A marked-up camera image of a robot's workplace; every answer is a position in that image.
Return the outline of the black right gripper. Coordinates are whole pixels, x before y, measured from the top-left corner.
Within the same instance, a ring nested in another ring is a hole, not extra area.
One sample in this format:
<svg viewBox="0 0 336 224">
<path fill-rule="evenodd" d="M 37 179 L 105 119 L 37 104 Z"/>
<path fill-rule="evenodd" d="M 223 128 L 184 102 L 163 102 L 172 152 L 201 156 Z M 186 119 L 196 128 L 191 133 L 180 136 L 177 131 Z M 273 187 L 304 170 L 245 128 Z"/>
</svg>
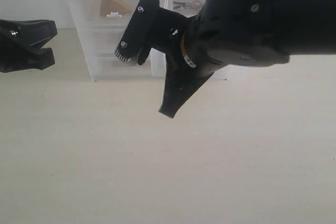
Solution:
<svg viewBox="0 0 336 224">
<path fill-rule="evenodd" d="M 274 0 L 205 0 L 183 35 L 187 62 L 179 51 L 166 54 L 159 112 L 175 117 L 187 100 L 223 67 L 288 63 L 289 53 L 275 40 L 273 3 Z"/>
</svg>

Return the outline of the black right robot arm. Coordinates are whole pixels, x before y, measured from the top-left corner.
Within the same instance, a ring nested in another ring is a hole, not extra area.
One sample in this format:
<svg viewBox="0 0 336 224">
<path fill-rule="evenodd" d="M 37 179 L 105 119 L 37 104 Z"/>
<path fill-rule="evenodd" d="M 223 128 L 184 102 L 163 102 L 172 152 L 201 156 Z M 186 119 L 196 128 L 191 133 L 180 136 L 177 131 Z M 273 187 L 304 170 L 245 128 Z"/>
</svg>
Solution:
<svg viewBox="0 0 336 224">
<path fill-rule="evenodd" d="M 192 17 L 161 8 L 159 0 L 139 0 L 114 54 L 142 65 L 151 49 L 165 54 L 159 112 L 173 118 L 224 67 L 335 54 L 335 0 L 205 0 Z"/>
</svg>

